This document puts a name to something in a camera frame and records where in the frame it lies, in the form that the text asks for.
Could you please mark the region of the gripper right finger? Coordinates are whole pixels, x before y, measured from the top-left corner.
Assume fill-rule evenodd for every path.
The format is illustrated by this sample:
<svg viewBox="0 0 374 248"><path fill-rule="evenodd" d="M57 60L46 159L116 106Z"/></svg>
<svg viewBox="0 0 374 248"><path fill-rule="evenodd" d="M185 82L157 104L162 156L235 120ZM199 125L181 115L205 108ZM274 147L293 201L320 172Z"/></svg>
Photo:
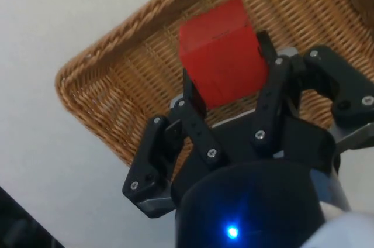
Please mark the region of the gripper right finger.
<svg viewBox="0 0 374 248"><path fill-rule="evenodd" d="M301 94L314 90L331 101L330 129L337 153L373 147L373 82L324 45L304 55L279 55L267 31L256 33L260 56L269 65L252 123L252 143L270 153L279 146L285 117L299 115Z"/></svg>

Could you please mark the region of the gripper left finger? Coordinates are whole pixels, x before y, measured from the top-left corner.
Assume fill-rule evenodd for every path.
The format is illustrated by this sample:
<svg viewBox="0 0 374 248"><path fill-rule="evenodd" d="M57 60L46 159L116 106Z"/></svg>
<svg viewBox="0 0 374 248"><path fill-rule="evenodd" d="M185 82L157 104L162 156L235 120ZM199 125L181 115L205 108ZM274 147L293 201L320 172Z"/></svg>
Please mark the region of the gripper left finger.
<svg viewBox="0 0 374 248"><path fill-rule="evenodd" d="M150 118L123 185L123 195L132 202L155 199L172 184L176 161L190 139L203 166L214 170L227 161L220 143L205 122L207 107L186 71L183 94L167 116Z"/></svg>

